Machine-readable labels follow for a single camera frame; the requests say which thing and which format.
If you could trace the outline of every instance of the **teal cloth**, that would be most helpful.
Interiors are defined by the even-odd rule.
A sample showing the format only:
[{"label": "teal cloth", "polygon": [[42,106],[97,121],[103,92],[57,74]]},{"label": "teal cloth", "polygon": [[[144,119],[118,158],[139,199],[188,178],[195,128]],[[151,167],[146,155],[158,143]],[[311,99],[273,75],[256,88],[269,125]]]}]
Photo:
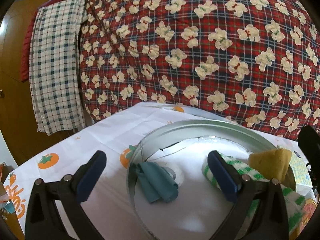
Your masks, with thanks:
[{"label": "teal cloth", "polygon": [[159,199],[169,203],[178,197],[178,184],[158,163],[138,163],[135,167],[135,173],[149,203]]}]

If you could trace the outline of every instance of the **white tablecloth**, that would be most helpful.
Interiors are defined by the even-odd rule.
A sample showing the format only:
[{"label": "white tablecloth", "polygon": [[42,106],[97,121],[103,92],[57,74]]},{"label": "white tablecloth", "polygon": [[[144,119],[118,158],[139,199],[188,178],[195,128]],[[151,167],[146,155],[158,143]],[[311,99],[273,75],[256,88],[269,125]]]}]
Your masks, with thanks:
[{"label": "white tablecloth", "polygon": [[[197,118],[222,119],[192,107],[183,107],[184,113],[173,111],[173,107],[156,103],[137,104],[81,130],[15,169],[4,185],[7,192],[15,196],[15,208],[22,230],[25,228],[26,208],[35,179],[42,178],[45,182],[61,180],[65,174],[74,174],[97,150],[102,150],[107,155],[107,166],[88,201],[81,206],[106,240],[148,239],[130,207],[126,191],[126,169],[120,163],[120,155],[129,145],[137,145],[149,132],[168,123]],[[275,146],[282,145],[297,151],[307,162],[297,142],[263,132],[257,133]],[[58,162],[50,168],[40,169],[38,163],[42,156],[50,153],[59,156]],[[66,219],[61,203],[58,202],[57,207],[68,233],[78,239]]]}]

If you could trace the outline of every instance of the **yellow sponge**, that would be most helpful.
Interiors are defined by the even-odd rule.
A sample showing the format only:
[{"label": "yellow sponge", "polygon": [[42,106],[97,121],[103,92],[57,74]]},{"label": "yellow sponge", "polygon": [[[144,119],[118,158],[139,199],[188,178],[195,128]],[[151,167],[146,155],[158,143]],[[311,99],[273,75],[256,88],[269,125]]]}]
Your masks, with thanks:
[{"label": "yellow sponge", "polygon": [[275,149],[249,155],[248,164],[259,171],[266,179],[284,181],[292,153],[287,149]]}]

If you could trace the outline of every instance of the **checkered cloth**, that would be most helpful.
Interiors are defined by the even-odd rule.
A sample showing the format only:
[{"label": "checkered cloth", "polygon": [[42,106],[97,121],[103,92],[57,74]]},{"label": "checkered cloth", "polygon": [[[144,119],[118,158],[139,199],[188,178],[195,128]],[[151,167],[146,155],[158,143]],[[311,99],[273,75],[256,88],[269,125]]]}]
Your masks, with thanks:
[{"label": "checkered cloth", "polygon": [[319,33],[298,0],[88,0],[81,86],[95,121],[184,104],[297,139],[320,130]]},{"label": "checkered cloth", "polygon": [[30,89],[38,131],[51,135],[85,126],[78,89],[78,35],[84,0],[41,8],[32,33]]}]

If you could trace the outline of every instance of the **blue gripper pad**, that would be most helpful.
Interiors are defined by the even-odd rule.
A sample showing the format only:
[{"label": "blue gripper pad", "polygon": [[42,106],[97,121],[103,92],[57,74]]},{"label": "blue gripper pad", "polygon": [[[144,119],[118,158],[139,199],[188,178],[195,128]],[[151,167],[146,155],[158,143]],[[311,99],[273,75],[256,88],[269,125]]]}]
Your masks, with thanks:
[{"label": "blue gripper pad", "polygon": [[236,203],[237,192],[241,189],[241,180],[236,169],[227,164],[217,151],[208,154],[208,167],[217,180],[225,198]]},{"label": "blue gripper pad", "polygon": [[78,203],[88,200],[106,164],[106,154],[103,151],[97,151],[87,164],[80,166],[76,171],[72,188],[76,192],[76,200]]}]

